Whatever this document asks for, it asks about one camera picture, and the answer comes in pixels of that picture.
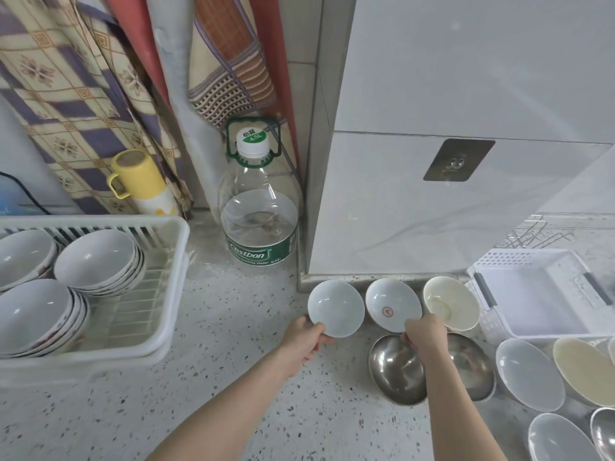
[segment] dish drying basket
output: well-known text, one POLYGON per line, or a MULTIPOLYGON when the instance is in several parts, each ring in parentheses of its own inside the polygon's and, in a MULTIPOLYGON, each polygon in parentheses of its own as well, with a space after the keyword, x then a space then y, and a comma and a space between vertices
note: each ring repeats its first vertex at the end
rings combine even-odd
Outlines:
POLYGON ((174 216, 0 217, 0 238, 42 229, 62 246, 101 229, 133 236, 143 249, 144 279, 119 297, 88 297, 90 324, 69 352, 0 360, 0 387, 76 383, 103 371, 151 366, 170 349, 188 269, 188 223, 174 216))
POLYGON ((491 249, 468 270, 487 340, 547 343, 615 335, 615 306, 581 258, 567 249, 491 249))

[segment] black cable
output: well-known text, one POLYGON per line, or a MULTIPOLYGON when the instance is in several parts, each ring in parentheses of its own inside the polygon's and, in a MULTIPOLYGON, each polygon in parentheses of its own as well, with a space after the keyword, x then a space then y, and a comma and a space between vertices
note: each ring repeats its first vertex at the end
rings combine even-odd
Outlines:
POLYGON ((13 181, 15 181, 19 187, 21 187, 22 191, 26 193, 26 195, 30 198, 30 200, 32 201, 32 203, 34 205, 36 205, 40 210, 42 210, 42 212, 45 215, 51 215, 51 212, 49 212, 46 208, 44 208, 41 204, 38 203, 38 201, 34 198, 34 196, 30 193, 30 191, 28 191, 26 189, 26 186, 24 186, 20 180, 18 180, 18 178, 14 177, 12 174, 9 173, 3 173, 2 171, 0 171, 0 176, 4 176, 7 177, 9 179, 12 179, 13 181))

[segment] gray basket handle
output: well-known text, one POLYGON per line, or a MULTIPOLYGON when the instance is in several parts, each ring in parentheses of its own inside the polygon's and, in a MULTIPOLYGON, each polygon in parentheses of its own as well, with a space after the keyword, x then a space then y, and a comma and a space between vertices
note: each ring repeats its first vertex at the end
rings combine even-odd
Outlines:
POLYGON ((487 286, 487 282, 485 281, 483 274, 478 272, 474 273, 474 280, 476 280, 476 284, 479 286, 480 292, 485 298, 489 309, 497 306, 497 302, 493 297, 493 294, 491 294, 491 290, 489 289, 489 286, 487 286))
POLYGON ((602 285, 598 283, 598 280, 593 273, 583 273, 583 276, 587 279, 587 282, 592 286, 592 288, 595 289, 596 293, 600 296, 600 299, 602 299, 606 305, 613 305, 611 297, 606 293, 602 285))

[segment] speckled countertop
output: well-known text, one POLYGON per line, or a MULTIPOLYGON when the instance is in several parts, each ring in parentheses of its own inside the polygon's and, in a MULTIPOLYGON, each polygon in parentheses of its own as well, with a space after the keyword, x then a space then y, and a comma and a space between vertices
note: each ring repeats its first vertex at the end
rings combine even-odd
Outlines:
MULTIPOLYGON (((0 458, 141 460, 273 348, 289 320, 306 313, 308 295, 296 292, 294 259, 266 269, 240 265, 209 214, 191 224, 193 261, 165 359, 74 387, 0 390, 0 458)), ((432 460, 427 403, 395 406, 369 376, 367 355, 383 334, 366 322, 324 348, 288 381, 242 459, 432 460)), ((469 335, 493 356, 480 330, 469 335)), ((499 389, 477 407, 509 460, 528 460, 524 439, 535 413, 499 389)))

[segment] yellow cup handle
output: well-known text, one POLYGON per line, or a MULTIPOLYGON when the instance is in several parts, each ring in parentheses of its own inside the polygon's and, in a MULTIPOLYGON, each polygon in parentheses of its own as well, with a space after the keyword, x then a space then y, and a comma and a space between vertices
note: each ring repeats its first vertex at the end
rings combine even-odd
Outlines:
POLYGON ((117 173, 111 173, 109 176, 107 176, 107 186, 109 186, 109 189, 111 189, 111 192, 113 193, 115 197, 117 197, 118 199, 125 199, 130 195, 130 193, 125 192, 123 194, 118 194, 118 192, 115 190, 112 184, 112 181, 118 176, 119 175, 117 173))

